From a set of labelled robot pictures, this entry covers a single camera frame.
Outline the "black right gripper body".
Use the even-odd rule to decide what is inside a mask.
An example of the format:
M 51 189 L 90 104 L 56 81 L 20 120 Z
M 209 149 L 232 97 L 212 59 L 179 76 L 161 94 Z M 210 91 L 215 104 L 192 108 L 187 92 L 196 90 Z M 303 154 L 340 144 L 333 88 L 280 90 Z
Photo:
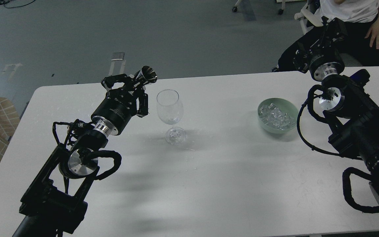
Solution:
M 313 80 L 322 82 L 328 75 L 340 74 L 345 64 L 335 47 L 310 49 L 309 71 Z

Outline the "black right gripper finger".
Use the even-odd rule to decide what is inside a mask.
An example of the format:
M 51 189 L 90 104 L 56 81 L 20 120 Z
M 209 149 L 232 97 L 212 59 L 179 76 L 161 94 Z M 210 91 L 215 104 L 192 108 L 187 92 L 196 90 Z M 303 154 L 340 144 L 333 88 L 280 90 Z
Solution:
M 311 49 L 322 49 L 330 47 L 334 42 L 343 41 L 348 32 L 345 26 L 345 22 L 339 18 L 333 18 L 329 21 L 329 18 L 323 16 L 321 18 L 323 26 L 319 39 L 311 45 Z
M 310 70 L 311 64 L 311 49 L 309 50 L 297 50 L 293 59 L 293 64 L 296 71 L 301 73 L 307 73 Z

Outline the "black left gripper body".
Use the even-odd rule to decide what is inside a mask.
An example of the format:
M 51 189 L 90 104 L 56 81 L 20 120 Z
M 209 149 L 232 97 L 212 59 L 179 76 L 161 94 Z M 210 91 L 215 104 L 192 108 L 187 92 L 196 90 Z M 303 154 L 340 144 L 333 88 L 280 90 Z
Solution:
M 103 101 L 91 115 L 91 120 L 94 123 L 101 119 L 110 122 L 110 135 L 120 135 L 131 118 L 137 114 L 137 99 L 140 95 L 140 90 L 108 90 Z

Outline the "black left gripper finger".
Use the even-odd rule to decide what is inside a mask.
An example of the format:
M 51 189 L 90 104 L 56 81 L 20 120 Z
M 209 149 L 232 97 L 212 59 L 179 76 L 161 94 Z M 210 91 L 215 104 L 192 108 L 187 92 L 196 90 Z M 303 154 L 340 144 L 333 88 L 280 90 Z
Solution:
M 101 81 L 102 87 L 105 88 L 105 90 L 109 91 L 111 90 L 116 83 L 129 83 L 132 80 L 132 78 L 126 74 L 119 74 L 119 75 L 111 75 L 107 76 Z
M 138 100 L 139 106 L 136 115 L 143 118 L 149 114 L 148 111 L 148 94 L 145 92 L 146 87 L 139 87 L 136 89 L 134 96 Z

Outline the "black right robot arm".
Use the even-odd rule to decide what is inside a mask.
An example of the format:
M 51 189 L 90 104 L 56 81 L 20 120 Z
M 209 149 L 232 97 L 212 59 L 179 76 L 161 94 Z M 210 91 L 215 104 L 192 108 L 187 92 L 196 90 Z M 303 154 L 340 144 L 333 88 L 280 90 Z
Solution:
M 344 63 L 334 43 L 347 37 L 342 20 L 334 18 L 328 21 L 322 17 L 312 23 L 322 25 L 320 38 L 308 47 L 298 42 L 293 62 L 297 71 L 310 72 L 312 79 L 320 84 L 311 87 L 301 106 L 296 122 L 298 133 L 311 150 L 364 161 L 369 173 L 357 168 L 343 171 L 343 196 L 347 204 L 358 211 L 379 213 L 379 106 L 364 91 L 370 74 L 366 69 L 360 69 L 352 76 L 341 74 Z M 300 118 L 304 108 L 317 121 L 329 126 L 332 134 L 328 142 L 336 153 L 315 147 L 301 135 Z M 363 206 L 354 200 L 350 181 L 352 174 L 369 181 L 378 206 Z

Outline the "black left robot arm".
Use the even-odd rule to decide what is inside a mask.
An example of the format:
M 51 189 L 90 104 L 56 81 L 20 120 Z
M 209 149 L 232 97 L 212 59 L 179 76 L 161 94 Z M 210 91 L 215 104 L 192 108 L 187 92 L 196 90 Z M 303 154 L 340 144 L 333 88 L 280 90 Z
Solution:
M 120 135 L 133 116 L 147 116 L 145 87 L 157 79 L 150 66 L 130 76 L 107 76 L 101 81 L 105 98 L 90 122 L 53 123 L 57 146 L 21 198 L 19 212 L 25 217 L 14 237 L 61 237 L 77 229 L 93 182 L 114 174 L 121 165 L 118 152 L 104 150 L 108 137 Z

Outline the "person's hand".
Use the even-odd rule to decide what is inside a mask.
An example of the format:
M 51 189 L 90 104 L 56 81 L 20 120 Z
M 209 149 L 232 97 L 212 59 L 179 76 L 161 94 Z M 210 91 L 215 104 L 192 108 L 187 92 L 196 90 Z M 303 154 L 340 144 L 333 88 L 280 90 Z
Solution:
M 379 49 L 379 18 L 368 29 L 365 39 L 369 39 L 371 48 Z

